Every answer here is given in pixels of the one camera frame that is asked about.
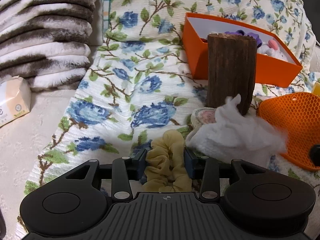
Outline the yellow packing tape roll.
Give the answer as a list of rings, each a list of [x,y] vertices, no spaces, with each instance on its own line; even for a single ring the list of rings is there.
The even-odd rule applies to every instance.
[[[315,94],[316,96],[320,96],[320,83],[315,82],[312,88],[312,94]]]

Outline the floral blue bedspread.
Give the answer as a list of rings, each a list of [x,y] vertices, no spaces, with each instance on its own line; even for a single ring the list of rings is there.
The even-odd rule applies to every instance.
[[[257,84],[251,111],[268,98],[310,92],[319,81],[310,68],[316,37],[302,0],[111,0],[105,40],[38,155],[25,194],[88,159],[110,163],[149,149],[169,129],[191,132],[191,113],[206,103],[207,82],[192,77],[182,45],[188,12],[270,31],[302,64],[286,88]]]

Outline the beige tissue pack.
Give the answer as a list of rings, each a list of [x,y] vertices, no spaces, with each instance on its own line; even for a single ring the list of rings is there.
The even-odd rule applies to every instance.
[[[19,76],[1,78],[1,127],[30,112],[31,90],[28,82]]]

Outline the orange cardboard box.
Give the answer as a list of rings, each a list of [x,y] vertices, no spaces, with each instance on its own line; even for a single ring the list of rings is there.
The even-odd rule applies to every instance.
[[[288,87],[301,72],[302,65],[282,40],[274,33],[259,27],[234,21],[227,18],[187,12],[183,28],[182,41],[188,59],[191,74],[196,80],[208,79],[208,46],[207,36],[214,33],[235,32],[259,35],[267,43],[273,40],[287,61],[275,59],[263,54],[257,55],[256,83]]]

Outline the brown wooden block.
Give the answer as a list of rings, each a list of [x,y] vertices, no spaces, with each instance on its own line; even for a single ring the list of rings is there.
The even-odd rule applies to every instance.
[[[209,34],[207,106],[217,108],[227,97],[241,96],[237,109],[246,115],[252,102],[257,42],[251,36]]]

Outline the orange silicone honeycomb mat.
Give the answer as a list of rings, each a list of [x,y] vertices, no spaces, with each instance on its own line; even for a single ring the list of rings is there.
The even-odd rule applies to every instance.
[[[286,152],[281,154],[286,160],[319,170],[309,157],[312,146],[319,144],[319,96],[299,92],[270,98],[260,103],[257,116],[286,133]]]

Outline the purple fleece cloth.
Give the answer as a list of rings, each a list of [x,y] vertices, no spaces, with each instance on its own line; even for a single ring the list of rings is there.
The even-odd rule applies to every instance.
[[[243,30],[237,30],[237,31],[225,31],[225,34],[230,34],[230,35],[239,35],[239,36],[250,36],[256,40],[257,43],[257,48],[260,48],[263,44],[262,40],[260,39],[260,36],[256,33],[246,33]]]

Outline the yellow fabric scrunchie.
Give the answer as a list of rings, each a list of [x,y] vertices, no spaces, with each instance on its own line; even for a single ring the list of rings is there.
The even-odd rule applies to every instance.
[[[184,166],[185,140],[177,130],[168,130],[151,142],[146,154],[146,192],[189,192],[192,180]]]

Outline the white knit cloth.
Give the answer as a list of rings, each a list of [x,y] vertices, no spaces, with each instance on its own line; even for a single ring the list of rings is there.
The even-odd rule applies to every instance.
[[[215,111],[215,122],[191,132],[185,144],[224,163],[242,159],[267,168],[271,156],[286,152],[287,135],[257,116],[238,111],[241,96],[227,97]]]

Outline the white plush cat toy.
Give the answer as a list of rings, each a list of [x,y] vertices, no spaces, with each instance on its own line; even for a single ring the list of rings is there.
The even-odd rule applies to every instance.
[[[267,43],[262,43],[262,45],[257,49],[257,52],[258,54],[267,55],[285,62],[288,61],[286,55],[280,51],[275,40],[269,40]]]

